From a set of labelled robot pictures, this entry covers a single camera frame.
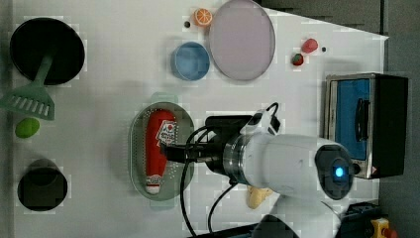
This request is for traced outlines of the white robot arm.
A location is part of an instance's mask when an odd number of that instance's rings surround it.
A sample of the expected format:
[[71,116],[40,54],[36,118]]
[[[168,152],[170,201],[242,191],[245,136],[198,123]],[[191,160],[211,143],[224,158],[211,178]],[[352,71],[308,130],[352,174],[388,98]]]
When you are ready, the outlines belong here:
[[279,194],[250,238],[335,238],[355,177],[342,145],[318,137],[275,134],[252,116],[211,116],[185,144],[162,143],[178,163],[204,163],[230,182]]

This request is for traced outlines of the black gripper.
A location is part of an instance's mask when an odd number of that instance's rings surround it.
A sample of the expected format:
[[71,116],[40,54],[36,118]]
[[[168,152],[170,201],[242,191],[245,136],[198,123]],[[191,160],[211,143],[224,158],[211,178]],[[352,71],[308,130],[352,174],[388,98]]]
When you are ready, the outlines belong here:
[[166,145],[160,144],[160,153],[169,161],[205,163],[213,173],[226,176],[223,166],[225,147],[240,135],[241,129],[250,121],[251,115],[210,116],[205,121],[206,130],[214,136],[208,142]]

